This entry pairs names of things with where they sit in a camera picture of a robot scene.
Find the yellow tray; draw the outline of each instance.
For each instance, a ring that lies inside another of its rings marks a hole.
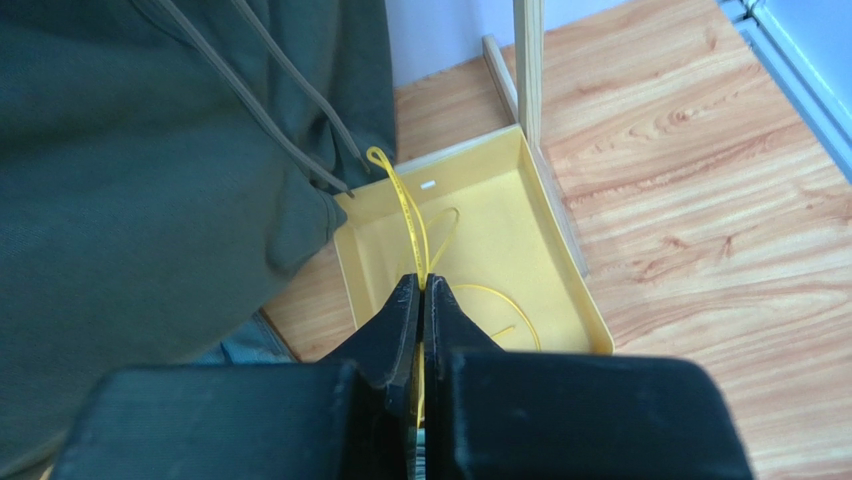
[[[542,350],[610,354],[612,337],[559,233],[520,128],[486,136],[468,148],[401,174],[425,220],[460,212],[454,238],[434,273],[450,287],[479,284],[515,301],[535,326]],[[336,197],[349,221],[334,237],[356,327],[384,305],[403,273],[411,245],[388,180]],[[454,215],[429,229],[434,254]],[[529,329],[499,297],[453,290],[462,310],[507,350],[533,350]]]

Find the wooden floor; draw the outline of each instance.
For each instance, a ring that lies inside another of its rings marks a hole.
[[[617,353],[706,368],[761,478],[852,478],[843,175],[712,0],[623,5],[544,60],[543,150]],[[397,106],[402,159],[508,124],[481,60]],[[305,360],[351,334],[333,247],[267,312]]]

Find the hoodie drawstring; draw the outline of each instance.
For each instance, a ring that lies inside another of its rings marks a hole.
[[[263,26],[260,19],[255,15],[254,10],[249,7],[246,0],[231,0],[231,3],[237,7],[237,10],[243,14],[243,18],[245,18],[246,22],[254,28],[254,31],[263,39],[263,43],[266,45],[266,49],[272,55],[273,58],[278,62],[278,65],[281,66],[305,92],[311,100],[316,103],[320,109],[325,113],[328,119],[331,121],[331,124],[337,130],[337,133],[340,134],[340,137],[343,138],[343,143],[346,145],[346,148],[349,149],[349,152],[352,155],[361,161],[361,165],[364,166],[364,169],[367,173],[370,172],[370,166],[364,160],[364,157],[361,156],[361,152],[358,150],[358,146],[355,145],[355,140],[352,138],[352,134],[349,133],[349,130],[346,128],[346,125],[343,124],[343,120],[340,119],[340,116],[337,115],[337,112],[334,111],[334,108],[328,103],[328,101],[308,82],[308,80],[302,75],[301,72],[293,65],[293,62],[287,58],[287,55],[281,50],[281,47],[275,43],[272,35],[269,34],[269,31],[266,27]]]
[[[294,145],[293,142],[291,142],[284,135],[281,129],[278,128],[278,125],[275,124],[275,121],[272,120],[272,117],[269,116],[269,114],[266,112],[266,110],[263,108],[257,98],[255,98],[255,96],[251,93],[251,91],[242,81],[242,79],[240,79],[240,77],[234,72],[230,65],[228,65],[228,63],[216,52],[216,50],[207,42],[207,40],[204,39],[204,36],[202,36],[201,33],[195,28],[195,26],[192,25],[192,22],[190,22],[189,19],[186,18],[183,12],[180,11],[180,9],[172,2],[172,0],[157,0],[157,2],[160,4],[160,6],[163,7],[163,9],[165,9],[169,16],[172,17],[172,20],[174,20],[175,23],[177,23],[177,25],[181,28],[181,30],[183,30],[184,33],[189,37],[195,48],[197,48],[201,52],[201,54],[204,55],[207,61],[209,61],[216,69],[216,71],[219,72],[219,75],[221,75],[222,78],[224,78],[225,81],[228,82],[228,85],[230,85],[231,89],[234,90],[234,93],[237,94],[243,105],[245,105],[245,107],[249,110],[255,120],[257,120],[257,122],[266,131],[266,133],[269,134],[269,136],[271,136],[276,142],[278,142],[278,144],[281,145],[284,150],[293,155],[293,157],[295,157],[296,160],[302,163],[305,167],[316,173],[323,180],[327,181],[329,185],[337,188],[342,192],[346,192],[346,194],[350,197],[354,197],[354,195],[352,194],[352,190],[346,185],[346,183],[329,173],[319,163],[308,157],[308,155],[301,151],[299,147]],[[246,16],[247,20],[249,20],[249,23],[253,23],[242,8],[240,8],[240,11],[243,12],[243,15]],[[257,20],[257,17],[254,15],[254,12],[251,12],[251,16],[254,17],[255,20]],[[271,41],[272,44],[275,45],[271,37],[269,37],[269,41]],[[267,48],[272,49],[272,47],[268,43]],[[292,64],[292,62],[289,62],[289,60],[287,60],[286,63],[289,64],[290,67],[292,67],[292,71],[290,68],[285,66],[285,64],[282,63],[280,59],[279,63],[282,64],[282,66],[285,68],[285,70],[287,70],[287,72],[291,76],[293,75],[293,71],[298,74],[298,71],[295,69],[295,66]],[[305,90],[305,92],[308,93],[308,95],[314,101],[316,101],[316,98],[311,93],[309,93],[308,90],[305,89],[305,86],[302,85],[302,82],[299,81],[299,78],[301,78],[301,80],[304,81],[305,84],[307,84],[307,86],[310,88],[310,91],[316,93],[316,96],[318,96],[319,98],[322,98],[322,96],[319,95],[319,92],[316,92],[313,87],[310,87],[310,84],[307,83],[307,81],[304,79],[304,77],[301,76],[301,74],[298,74],[298,78],[294,76],[294,80],[296,80],[296,83],[299,83],[300,86],[302,86],[302,89]],[[323,108],[323,104],[328,106],[328,110]],[[347,144],[347,147],[350,148],[350,150],[354,149],[354,152],[358,152],[358,149],[355,146],[355,142],[352,140],[351,135],[349,135],[348,130],[343,127],[343,122],[340,121],[340,117],[338,117],[337,114],[334,113],[334,110],[331,108],[330,105],[328,105],[328,102],[325,102],[325,99],[323,99],[323,104],[320,104],[320,108],[322,108],[323,112],[325,112],[325,114],[329,116],[329,119],[331,120],[332,124],[338,128],[338,131],[341,133],[341,136],[344,139],[344,143]]]

